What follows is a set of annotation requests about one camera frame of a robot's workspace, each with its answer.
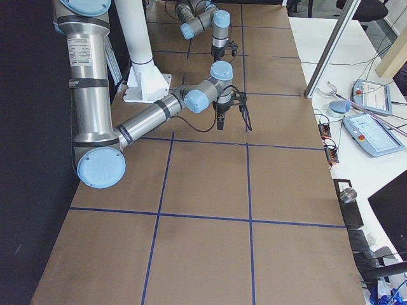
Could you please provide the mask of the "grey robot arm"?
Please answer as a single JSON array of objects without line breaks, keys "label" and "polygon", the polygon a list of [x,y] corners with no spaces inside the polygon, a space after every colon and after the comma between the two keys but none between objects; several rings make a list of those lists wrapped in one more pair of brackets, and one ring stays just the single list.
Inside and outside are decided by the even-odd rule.
[{"label": "grey robot arm", "polygon": [[230,14],[211,1],[178,1],[174,13],[185,40],[212,29],[211,54],[214,62],[224,57],[229,45]]},{"label": "grey robot arm", "polygon": [[170,89],[170,75],[154,63],[144,8],[140,1],[116,1],[116,11],[130,55],[128,93],[131,102],[147,107],[126,122],[113,125],[105,51],[110,32],[110,1],[54,1],[55,29],[66,36],[71,67],[69,87],[78,118],[74,137],[74,167],[86,185],[115,185],[126,169],[123,150],[135,140],[187,108],[200,113],[231,98],[233,68],[222,60],[228,43],[230,14],[209,1],[179,1],[175,13],[181,32],[191,39],[212,29],[214,63],[209,77],[192,86]]}]

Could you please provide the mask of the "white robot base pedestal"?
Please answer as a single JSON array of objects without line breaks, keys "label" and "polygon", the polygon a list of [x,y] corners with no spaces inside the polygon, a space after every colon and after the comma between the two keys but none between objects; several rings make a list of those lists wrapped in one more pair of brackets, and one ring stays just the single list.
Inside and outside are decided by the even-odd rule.
[{"label": "white robot base pedestal", "polygon": [[171,75],[155,65],[142,1],[114,2],[132,67],[124,101],[152,103],[169,93]]}]

